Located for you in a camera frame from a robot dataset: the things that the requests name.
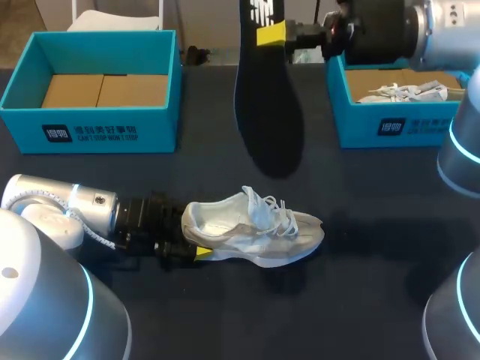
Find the teal box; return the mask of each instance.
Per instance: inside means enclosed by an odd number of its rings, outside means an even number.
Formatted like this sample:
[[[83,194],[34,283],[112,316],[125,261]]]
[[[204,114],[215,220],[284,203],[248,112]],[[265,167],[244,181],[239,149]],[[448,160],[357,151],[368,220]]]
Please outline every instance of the teal box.
[[[442,145],[459,101],[355,103],[351,98],[346,69],[392,69],[407,65],[406,61],[398,61],[387,66],[345,67],[343,56],[327,61],[328,94],[342,148]]]
[[[165,106],[42,109],[54,74],[168,74]],[[0,116],[23,154],[174,152],[181,87],[174,31],[35,32]]]

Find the open cardboard box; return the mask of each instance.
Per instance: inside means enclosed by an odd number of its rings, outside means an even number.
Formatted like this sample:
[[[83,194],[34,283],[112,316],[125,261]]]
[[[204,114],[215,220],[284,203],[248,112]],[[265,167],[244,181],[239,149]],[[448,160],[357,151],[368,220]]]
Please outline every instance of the open cardboard box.
[[[174,152],[174,31],[32,34],[0,100],[23,154]]]
[[[395,64],[346,66],[343,56],[326,63],[327,86],[342,148],[440,146],[464,96],[457,79],[442,71],[415,72],[401,59]],[[437,80],[447,101],[357,103],[369,91],[397,83],[416,85]]]

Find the white cable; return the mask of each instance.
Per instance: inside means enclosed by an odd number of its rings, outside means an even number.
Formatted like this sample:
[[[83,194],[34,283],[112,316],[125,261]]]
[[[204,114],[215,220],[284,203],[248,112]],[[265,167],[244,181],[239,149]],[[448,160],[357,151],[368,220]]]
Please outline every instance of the white cable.
[[[72,0],[72,24],[77,19],[77,0]]]
[[[164,0],[158,0],[158,30],[164,29]]]
[[[106,240],[105,238],[102,238],[95,232],[93,232],[86,223],[83,222],[83,220],[80,218],[79,215],[72,209],[68,207],[68,204],[62,200],[62,198],[56,196],[54,193],[50,193],[49,191],[45,190],[27,190],[23,191],[22,193],[18,193],[16,196],[12,197],[5,203],[5,208],[7,210],[10,210],[11,207],[19,200],[26,198],[26,197],[31,197],[31,196],[36,196],[36,197],[46,197],[55,203],[59,204],[63,210],[65,211],[65,215],[68,216],[69,218],[73,218],[77,221],[80,222],[80,224],[83,227],[83,230],[85,233],[90,236],[92,239],[94,239],[97,242],[100,242],[102,245],[105,245],[113,250],[116,249],[116,245],[114,242],[111,242],[109,240]]]

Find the shoelace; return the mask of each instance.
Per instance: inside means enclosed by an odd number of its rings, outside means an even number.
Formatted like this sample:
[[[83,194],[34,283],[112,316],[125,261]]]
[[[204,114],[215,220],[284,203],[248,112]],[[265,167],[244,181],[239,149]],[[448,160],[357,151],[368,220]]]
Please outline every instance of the shoelace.
[[[382,86],[377,90],[372,90],[369,92],[376,92],[380,96],[390,98],[392,102],[402,101],[402,99],[415,99],[420,100],[419,96],[415,93],[417,86],[401,86],[398,87],[396,82],[392,86]]]
[[[276,214],[279,215],[279,220],[275,220],[276,224],[274,227],[264,231],[259,231],[257,233],[258,235],[272,233],[273,235],[279,236],[295,236],[299,233],[299,226],[297,225],[295,215],[293,214],[292,210],[285,208],[285,202],[283,200],[280,200],[280,206],[278,206],[277,200],[273,196],[264,197],[263,200],[268,204],[273,216]],[[280,226],[282,226],[285,231],[281,234],[278,234]]]

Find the printed logo on insole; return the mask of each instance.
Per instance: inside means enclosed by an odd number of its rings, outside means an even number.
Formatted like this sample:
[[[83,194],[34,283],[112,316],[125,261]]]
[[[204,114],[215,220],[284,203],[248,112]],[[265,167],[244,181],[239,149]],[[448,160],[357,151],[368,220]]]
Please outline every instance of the printed logo on insole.
[[[252,9],[250,18],[262,27],[274,25],[273,22],[273,0],[250,0]]]

